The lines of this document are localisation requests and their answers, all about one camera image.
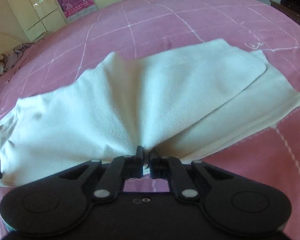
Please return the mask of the white pants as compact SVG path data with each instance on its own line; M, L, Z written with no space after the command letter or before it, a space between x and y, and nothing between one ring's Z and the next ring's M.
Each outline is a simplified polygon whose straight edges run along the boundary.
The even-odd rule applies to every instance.
M223 39L138 60L110 53L71 85L19 99L0 120L1 186L157 149L188 164L273 126L300 93L261 50Z

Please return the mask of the grey crumpled garment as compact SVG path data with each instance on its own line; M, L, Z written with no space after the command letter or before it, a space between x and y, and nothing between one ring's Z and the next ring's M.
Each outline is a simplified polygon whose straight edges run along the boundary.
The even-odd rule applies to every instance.
M22 43L7 53L6 68L11 69L23 56L24 52L29 49L34 42Z

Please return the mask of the pink checked bedspread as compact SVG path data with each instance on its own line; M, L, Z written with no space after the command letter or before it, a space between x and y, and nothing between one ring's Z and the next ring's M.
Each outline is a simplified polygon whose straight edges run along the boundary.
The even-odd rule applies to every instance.
M111 51L132 59L217 38L262 50L300 92L300 26L276 9L256 0L124 0L30 48L0 79L0 119L19 98L73 83ZM300 107L206 161L282 190L293 206L285 232L300 239Z

